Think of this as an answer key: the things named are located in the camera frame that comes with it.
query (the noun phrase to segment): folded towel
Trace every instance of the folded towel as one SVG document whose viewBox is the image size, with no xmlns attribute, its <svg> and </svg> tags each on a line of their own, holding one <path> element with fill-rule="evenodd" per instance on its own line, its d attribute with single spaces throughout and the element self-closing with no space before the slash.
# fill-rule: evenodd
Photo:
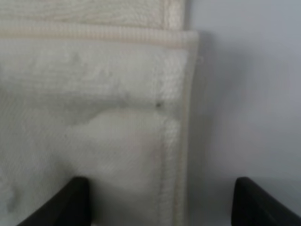
<svg viewBox="0 0 301 226">
<path fill-rule="evenodd" d="M 2 21 L 0 166 L 17 201 L 0 225 L 74 175 L 91 179 L 96 225 L 183 225 L 197 44 L 194 32 Z"/>
<path fill-rule="evenodd" d="M 0 19 L 179 30 L 185 0 L 0 0 Z"/>
</svg>

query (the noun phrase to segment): dark spot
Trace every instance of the dark spot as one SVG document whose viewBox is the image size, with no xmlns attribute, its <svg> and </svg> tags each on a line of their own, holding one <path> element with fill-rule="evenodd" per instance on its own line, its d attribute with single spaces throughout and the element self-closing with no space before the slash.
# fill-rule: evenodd
<svg viewBox="0 0 301 226">
<path fill-rule="evenodd" d="M 162 106 L 163 106 L 163 103 L 162 103 L 162 102 L 157 102 L 157 103 L 156 103 L 156 107 L 157 107 L 157 108 L 160 108 L 160 107 L 162 107 Z"/>
</svg>

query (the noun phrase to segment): white wall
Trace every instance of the white wall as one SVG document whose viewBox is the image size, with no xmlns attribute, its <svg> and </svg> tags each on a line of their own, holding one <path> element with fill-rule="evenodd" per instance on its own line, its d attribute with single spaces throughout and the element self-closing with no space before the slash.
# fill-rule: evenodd
<svg viewBox="0 0 301 226">
<path fill-rule="evenodd" d="M 192 97 L 191 225 L 230 225 L 239 176 L 301 215 L 301 0 L 191 0 L 187 11 L 204 56 Z"/>
</svg>

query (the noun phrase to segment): white towel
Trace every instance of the white towel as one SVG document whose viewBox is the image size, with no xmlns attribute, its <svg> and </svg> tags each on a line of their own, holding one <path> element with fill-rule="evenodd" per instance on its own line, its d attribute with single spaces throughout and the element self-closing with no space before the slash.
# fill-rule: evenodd
<svg viewBox="0 0 301 226">
<path fill-rule="evenodd" d="M 184 1 L 0 0 L 0 18 L 179 30 Z"/>
<path fill-rule="evenodd" d="M 76 175 L 96 225 L 183 225 L 197 47 L 195 32 L 1 20 L 0 226 Z"/>
</svg>

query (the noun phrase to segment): white fabric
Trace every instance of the white fabric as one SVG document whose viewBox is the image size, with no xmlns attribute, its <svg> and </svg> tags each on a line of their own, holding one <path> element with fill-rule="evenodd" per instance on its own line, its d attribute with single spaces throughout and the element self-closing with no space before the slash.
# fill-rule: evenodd
<svg viewBox="0 0 301 226">
<path fill-rule="evenodd" d="M 75 175 L 91 179 L 96 224 L 182 225 L 197 42 L 193 32 L 0 23 L 0 166 L 17 197 L 0 225 Z"/>
<path fill-rule="evenodd" d="M 181 29 L 184 0 L 0 0 L 1 19 Z"/>
</svg>

